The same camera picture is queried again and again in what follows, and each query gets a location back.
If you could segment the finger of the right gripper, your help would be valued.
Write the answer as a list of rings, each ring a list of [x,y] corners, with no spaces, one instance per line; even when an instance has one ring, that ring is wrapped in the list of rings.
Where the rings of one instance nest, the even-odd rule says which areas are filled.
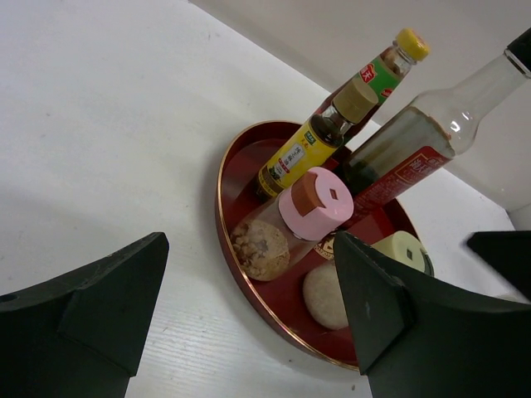
[[[466,246],[530,301],[530,231],[479,231]]]

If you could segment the pink lid spice jar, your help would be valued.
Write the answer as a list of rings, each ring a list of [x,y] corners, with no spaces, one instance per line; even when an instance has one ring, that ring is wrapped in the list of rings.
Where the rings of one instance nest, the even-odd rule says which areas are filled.
[[[269,282],[293,268],[353,209],[353,198],[339,177],[312,167],[245,216],[231,230],[231,247],[248,278]]]

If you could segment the small yellow label oil bottle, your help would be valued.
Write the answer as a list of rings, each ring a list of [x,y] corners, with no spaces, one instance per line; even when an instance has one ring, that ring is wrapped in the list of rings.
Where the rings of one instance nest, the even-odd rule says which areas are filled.
[[[257,173],[257,194],[277,197],[310,170],[325,163],[343,144],[344,135],[378,103],[360,77],[352,78],[324,110],[313,114]]]

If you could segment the yellow cap chili sauce bottle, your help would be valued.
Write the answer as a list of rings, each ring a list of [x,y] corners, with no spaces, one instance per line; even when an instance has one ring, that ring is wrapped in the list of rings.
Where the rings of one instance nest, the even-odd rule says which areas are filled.
[[[368,62],[356,74],[333,91],[315,110],[315,114],[332,104],[336,94],[353,78],[360,78],[378,95],[378,103],[368,112],[359,124],[354,125],[346,134],[344,143],[357,135],[373,115],[402,83],[411,68],[423,61],[431,52],[428,44],[411,28],[403,28],[395,36],[392,44],[378,56]]]

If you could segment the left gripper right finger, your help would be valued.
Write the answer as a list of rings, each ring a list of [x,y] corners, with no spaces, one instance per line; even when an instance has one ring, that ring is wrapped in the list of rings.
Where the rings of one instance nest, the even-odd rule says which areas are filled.
[[[336,235],[334,254],[373,396],[529,396],[529,302],[448,284],[347,232]]]

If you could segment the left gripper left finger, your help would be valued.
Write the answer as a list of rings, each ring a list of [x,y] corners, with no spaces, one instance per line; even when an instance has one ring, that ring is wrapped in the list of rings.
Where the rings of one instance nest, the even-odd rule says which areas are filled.
[[[123,397],[135,377],[169,243],[154,232],[1,297],[3,397]]]

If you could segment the tall soy sauce bottle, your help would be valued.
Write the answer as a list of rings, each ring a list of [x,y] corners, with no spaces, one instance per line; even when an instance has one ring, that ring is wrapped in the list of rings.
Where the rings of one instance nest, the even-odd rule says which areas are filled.
[[[467,151],[480,121],[530,78],[530,32],[457,85],[419,94],[337,167],[361,221]]]

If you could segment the cream lid spice jar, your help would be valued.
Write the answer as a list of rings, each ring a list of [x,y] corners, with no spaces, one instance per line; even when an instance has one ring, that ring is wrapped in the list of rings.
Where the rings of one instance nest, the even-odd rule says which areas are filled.
[[[372,244],[375,250],[429,276],[434,275],[431,259],[423,244],[406,231],[397,231]],[[303,298],[311,317],[329,330],[348,326],[343,296],[334,260],[311,270],[304,278]]]

